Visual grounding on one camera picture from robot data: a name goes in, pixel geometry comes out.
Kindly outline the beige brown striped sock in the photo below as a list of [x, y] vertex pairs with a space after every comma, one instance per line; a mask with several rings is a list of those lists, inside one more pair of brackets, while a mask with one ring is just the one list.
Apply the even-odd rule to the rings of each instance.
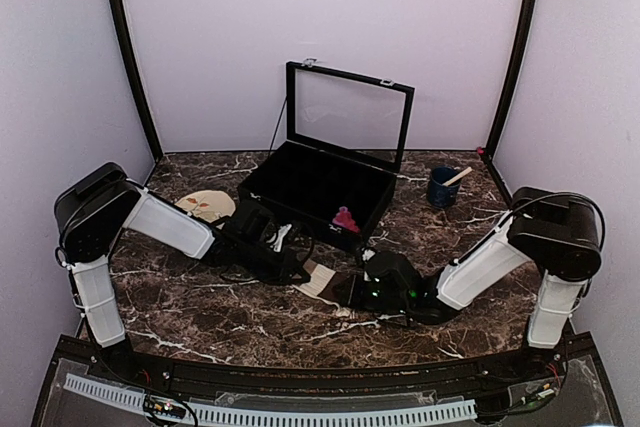
[[339, 284], [348, 281], [350, 275], [336, 272], [314, 260], [307, 260], [303, 268], [310, 275], [310, 281], [294, 285], [296, 290], [307, 297], [320, 300], [329, 305], [337, 307], [346, 305], [346, 300], [340, 299], [333, 289]]

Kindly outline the maroon purple striped sock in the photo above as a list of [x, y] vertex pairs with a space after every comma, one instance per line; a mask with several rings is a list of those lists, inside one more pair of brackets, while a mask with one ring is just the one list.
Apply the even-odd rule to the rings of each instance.
[[351, 212], [346, 206], [341, 206], [332, 219], [332, 224], [354, 233], [360, 233], [361, 230], [354, 220]]

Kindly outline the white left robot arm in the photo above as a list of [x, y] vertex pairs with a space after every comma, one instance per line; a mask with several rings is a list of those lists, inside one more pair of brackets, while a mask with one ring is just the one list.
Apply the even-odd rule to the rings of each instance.
[[55, 200], [55, 256], [70, 277], [74, 301], [92, 339], [103, 349], [101, 364], [120, 383], [141, 374], [140, 359], [127, 340], [111, 261], [122, 239], [137, 236], [204, 265], [234, 264], [272, 285], [306, 283], [308, 252], [293, 243], [296, 221], [281, 222], [253, 199], [230, 211], [202, 214], [179, 206], [132, 180], [108, 162], [63, 191]]

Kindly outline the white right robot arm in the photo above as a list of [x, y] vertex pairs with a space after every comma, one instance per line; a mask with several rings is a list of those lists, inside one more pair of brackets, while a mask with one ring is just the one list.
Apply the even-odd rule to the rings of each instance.
[[436, 274], [422, 276], [402, 254], [367, 249], [361, 256], [362, 273], [332, 279], [328, 293], [354, 310], [439, 325], [532, 262], [541, 272], [541, 286], [526, 346], [510, 360], [511, 373], [530, 381], [547, 367], [548, 350], [560, 342], [565, 323], [601, 268], [605, 235], [603, 212], [590, 198], [522, 187], [496, 225]]

